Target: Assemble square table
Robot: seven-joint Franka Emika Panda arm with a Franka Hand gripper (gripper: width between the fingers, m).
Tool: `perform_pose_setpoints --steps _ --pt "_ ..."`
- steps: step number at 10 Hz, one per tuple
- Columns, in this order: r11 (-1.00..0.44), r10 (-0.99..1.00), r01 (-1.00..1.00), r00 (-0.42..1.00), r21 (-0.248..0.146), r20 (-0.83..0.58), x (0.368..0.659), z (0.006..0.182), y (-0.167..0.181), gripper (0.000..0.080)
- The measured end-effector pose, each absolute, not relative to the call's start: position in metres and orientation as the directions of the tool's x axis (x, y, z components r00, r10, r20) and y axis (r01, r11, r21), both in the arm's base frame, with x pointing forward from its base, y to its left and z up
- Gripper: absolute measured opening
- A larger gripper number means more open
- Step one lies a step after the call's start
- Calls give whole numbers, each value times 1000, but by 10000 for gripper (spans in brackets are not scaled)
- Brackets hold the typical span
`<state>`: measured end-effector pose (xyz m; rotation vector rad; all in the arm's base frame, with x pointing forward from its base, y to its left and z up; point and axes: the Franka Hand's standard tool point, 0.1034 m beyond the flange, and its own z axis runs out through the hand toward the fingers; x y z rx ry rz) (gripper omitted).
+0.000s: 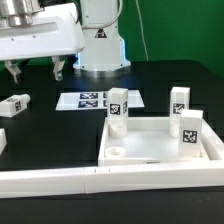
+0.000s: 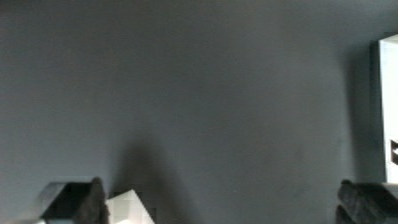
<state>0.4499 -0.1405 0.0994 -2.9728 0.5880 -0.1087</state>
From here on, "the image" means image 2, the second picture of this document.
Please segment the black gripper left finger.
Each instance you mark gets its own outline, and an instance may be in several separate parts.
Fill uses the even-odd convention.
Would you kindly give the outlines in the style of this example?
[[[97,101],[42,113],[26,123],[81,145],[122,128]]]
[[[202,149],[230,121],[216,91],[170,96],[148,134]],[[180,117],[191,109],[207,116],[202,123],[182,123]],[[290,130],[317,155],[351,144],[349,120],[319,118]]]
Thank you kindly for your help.
[[[47,224],[109,224],[109,208],[102,179],[90,182],[54,183],[56,197],[40,218]]]

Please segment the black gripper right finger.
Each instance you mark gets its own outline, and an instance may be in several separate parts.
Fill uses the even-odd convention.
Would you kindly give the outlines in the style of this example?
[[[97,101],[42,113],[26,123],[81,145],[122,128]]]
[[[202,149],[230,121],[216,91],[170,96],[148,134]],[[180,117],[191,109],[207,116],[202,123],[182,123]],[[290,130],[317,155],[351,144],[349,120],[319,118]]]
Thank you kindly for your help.
[[[398,184],[342,182],[337,224],[398,224]]]

